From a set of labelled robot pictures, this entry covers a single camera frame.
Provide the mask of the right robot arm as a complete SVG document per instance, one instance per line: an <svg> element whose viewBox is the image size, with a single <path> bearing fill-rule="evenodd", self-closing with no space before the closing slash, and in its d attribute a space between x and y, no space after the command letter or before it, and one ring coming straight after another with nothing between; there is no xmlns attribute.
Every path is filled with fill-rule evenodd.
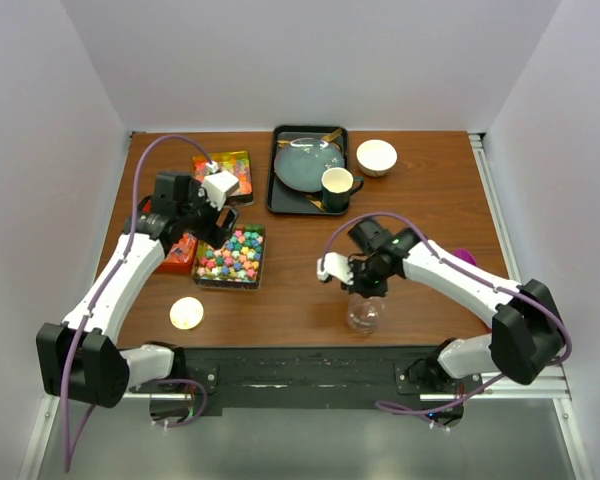
<svg viewBox="0 0 600 480"><path fill-rule="evenodd" d="M549 289L537 280L520 284L500 278L451 255L414 226L397 233L373 216L361 217L348 232L356 254L325 254L321 281L334 277L343 290L364 298L383 297L393 276L428 286L473 313L488 333L450 338L406 370L411 383L439 393L461 379L498 373L521 385L533 383L570 342Z"/></svg>

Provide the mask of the star candy tin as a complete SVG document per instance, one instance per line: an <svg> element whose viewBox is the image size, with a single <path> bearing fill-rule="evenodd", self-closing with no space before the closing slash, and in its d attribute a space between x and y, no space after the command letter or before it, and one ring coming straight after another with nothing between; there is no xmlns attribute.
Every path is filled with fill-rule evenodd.
<svg viewBox="0 0 600 480"><path fill-rule="evenodd" d="M192 280L201 288L258 290L265 240L263 225L238 224L220 248L199 242L191 270Z"/></svg>

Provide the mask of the clear glass jar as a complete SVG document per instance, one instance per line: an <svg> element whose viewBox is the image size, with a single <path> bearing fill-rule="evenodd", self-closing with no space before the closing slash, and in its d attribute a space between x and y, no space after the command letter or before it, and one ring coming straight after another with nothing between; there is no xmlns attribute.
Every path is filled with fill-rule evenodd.
<svg viewBox="0 0 600 480"><path fill-rule="evenodd" d="M384 318L385 302L382 297L350 296L347 307L347 325L361 334L373 333Z"/></svg>

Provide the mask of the purple plastic scoop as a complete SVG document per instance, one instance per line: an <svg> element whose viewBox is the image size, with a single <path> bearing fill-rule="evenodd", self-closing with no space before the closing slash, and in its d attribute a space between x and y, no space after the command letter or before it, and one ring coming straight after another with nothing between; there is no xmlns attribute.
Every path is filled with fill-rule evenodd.
<svg viewBox="0 0 600 480"><path fill-rule="evenodd" d="M477 265L475 257L467 249L456 249L453 252L453 255L470 265L473 265L473 266Z"/></svg>

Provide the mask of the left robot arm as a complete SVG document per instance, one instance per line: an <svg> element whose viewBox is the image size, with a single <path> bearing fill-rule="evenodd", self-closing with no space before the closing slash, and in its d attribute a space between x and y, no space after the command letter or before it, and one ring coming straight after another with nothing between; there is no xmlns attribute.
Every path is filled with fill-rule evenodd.
<svg viewBox="0 0 600 480"><path fill-rule="evenodd" d="M124 224L112 257L83 300L58 324L44 324L36 348L46 393L105 408L148 382L165 392L187 380L177 347L150 342L121 350L117 339L144 284L184 234L214 248L231 237L238 212L226 205L238 179L220 171L198 181L161 172Z"/></svg>

